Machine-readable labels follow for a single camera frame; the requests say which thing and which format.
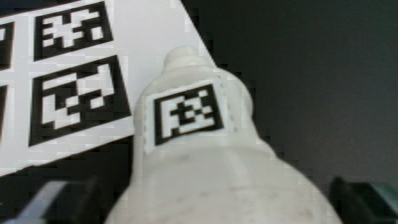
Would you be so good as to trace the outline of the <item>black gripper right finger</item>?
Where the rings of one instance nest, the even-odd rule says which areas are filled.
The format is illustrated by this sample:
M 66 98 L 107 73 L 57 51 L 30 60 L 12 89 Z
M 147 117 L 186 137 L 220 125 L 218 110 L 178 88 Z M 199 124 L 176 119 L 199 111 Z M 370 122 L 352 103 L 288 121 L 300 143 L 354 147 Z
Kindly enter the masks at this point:
M 389 184 L 338 177 L 329 199 L 343 224 L 398 224 L 398 188 Z

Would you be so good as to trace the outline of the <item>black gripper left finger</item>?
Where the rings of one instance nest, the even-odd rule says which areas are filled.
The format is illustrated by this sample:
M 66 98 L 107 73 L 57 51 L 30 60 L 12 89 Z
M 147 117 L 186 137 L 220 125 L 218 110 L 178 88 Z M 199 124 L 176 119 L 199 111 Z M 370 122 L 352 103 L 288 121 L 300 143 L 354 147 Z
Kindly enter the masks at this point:
M 0 182 L 0 224 L 105 224 L 110 208 L 101 178 Z

